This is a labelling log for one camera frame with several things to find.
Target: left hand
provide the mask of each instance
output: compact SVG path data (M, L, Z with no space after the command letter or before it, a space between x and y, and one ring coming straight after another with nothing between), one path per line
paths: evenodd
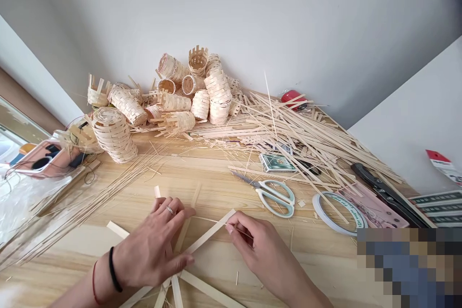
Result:
M192 255L174 257L170 242L184 221L195 214L178 198L156 198L144 222L114 248L114 268L122 288L158 286L194 262Z

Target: white scissors handle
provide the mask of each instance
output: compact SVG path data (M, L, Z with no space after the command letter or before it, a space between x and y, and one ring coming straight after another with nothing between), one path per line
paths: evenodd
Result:
M273 213L274 215L276 215L276 216L278 216L280 218L290 218L291 216L294 215L295 196L294 196L294 193L292 192L292 190L290 190L290 188L287 185L285 185L284 183L281 183L281 182L279 182L277 180L264 180L264 181L259 181L259 183L260 183L262 189L257 188L257 189L255 189L255 191L258 193L258 196L260 197L261 202L263 202L265 207L271 213ZM273 184L277 184L277 185L283 187L284 190L286 190L288 192L289 196L285 196L285 195L281 194L279 191L277 191L277 190L271 188L270 186L268 186L267 183L273 183ZM279 212L275 211L268 204L268 202L265 200L264 196L271 199L271 200L273 200L274 202L281 205L282 207L286 208L287 213L282 214L282 213L279 213Z

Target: roll of tape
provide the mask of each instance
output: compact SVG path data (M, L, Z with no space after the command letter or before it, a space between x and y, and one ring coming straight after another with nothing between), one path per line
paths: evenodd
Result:
M330 197L338 201L343 207L345 207L348 210L348 212L351 213L356 223L356 229L366 229L368 227L367 220L364 217L364 215L361 213L359 209L357 209L349 201L347 201L343 197L337 194L334 194L332 192L323 192L323 194L325 197ZM343 227L337 225L336 223L332 221L332 219L329 218L327 213L324 212L324 209L321 206L321 195L316 194L313 196L313 206L314 206L314 210L316 211L316 213L318 213L322 221L324 221L332 230L337 231L338 233L341 233L341 234L356 237L357 235L356 232L348 231L347 229L344 229Z

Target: white wall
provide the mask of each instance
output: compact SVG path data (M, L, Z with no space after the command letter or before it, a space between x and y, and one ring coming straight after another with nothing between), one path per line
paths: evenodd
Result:
M186 63L200 44L244 86L266 91L265 69L273 95L296 88L347 128L462 34L459 0L51 2L96 76L146 88L164 52Z
M0 16L0 66L66 126L83 113Z
M90 68L50 0L0 0L0 15L5 30L0 33L3 69L64 125L81 113L76 105L90 111L86 98ZM63 89L70 98L61 95Z
M462 172L462 37L349 131L421 194L457 189L425 149Z

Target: unfinished basket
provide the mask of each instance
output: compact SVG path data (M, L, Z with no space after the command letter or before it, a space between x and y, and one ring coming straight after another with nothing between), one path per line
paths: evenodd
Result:
M205 68L208 62L208 48L199 45L189 51L189 70L195 77L205 77Z
M127 163L138 155L125 116L118 109L102 107L96 110L91 126L101 148L118 164Z
M213 73L221 73L222 71L221 60L218 54L210 54L207 66L205 67L205 77L209 77Z
M100 79L98 86L95 86L95 77L92 74L88 74L88 103L95 107L105 107L109 104L107 94L111 90L111 82L106 82L106 87L103 88L104 79Z
M186 95L192 95L201 89L205 89L204 79L202 77L187 75L183 78L181 89Z
M210 101L210 112L208 115L208 120L213 125L223 125L228 119L228 114L230 112L231 102L226 104L219 104Z
M159 61L157 69L165 78L169 78L176 84L181 85L183 78L189 74L189 68L180 63L177 59L164 53Z
M242 105L244 104L244 93L241 89L236 89L234 98L236 98L241 103L241 113L248 114L249 112L247 110L247 107L242 107Z
M231 102L231 88L224 73L212 74L205 80L205 87L210 95L210 101L227 104Z
M231 100L230 111L228 112L228 114L230 116L237 116L239 114L239 111L241 110L241 107L242 103L238 99L233 98Z
M152 105L148 106L144 109L146 114L148 115L148 122L150 123L157 123L162 121L162 109L159 105Z
M191 112L173 112L164 114L165 132L177 135L189 131L196 125L196 119Z
M166 92L160 94L159 103L163 112L189 111L191 109L191 99Z
M241 83L239 82L238 79L234 79L226 75L226 79L228 80L228 84L230 85L231 88L231 94L234 96L236 94L236 90L238 90L241 86Z
M141 95L140 89L127 89L128 93L135 98L135 100L141 104L143 103L143 96Z
M109 101L119 109L134 126L146 123L146 112L138 104L136 99L120 86L113 86L109 93Z
M157 96L159 95L157 90L152 90L149 94L143 94L144 106L152 106L157 103Z
M159 91L159 93L163 90L166 90L170 94L175 94L176 89L177 87L175 83L169 78L161 79L157 84L157 90Z
M210 108L210 96L207 90L199 90L192 99L191 113L197 119L206 120Z

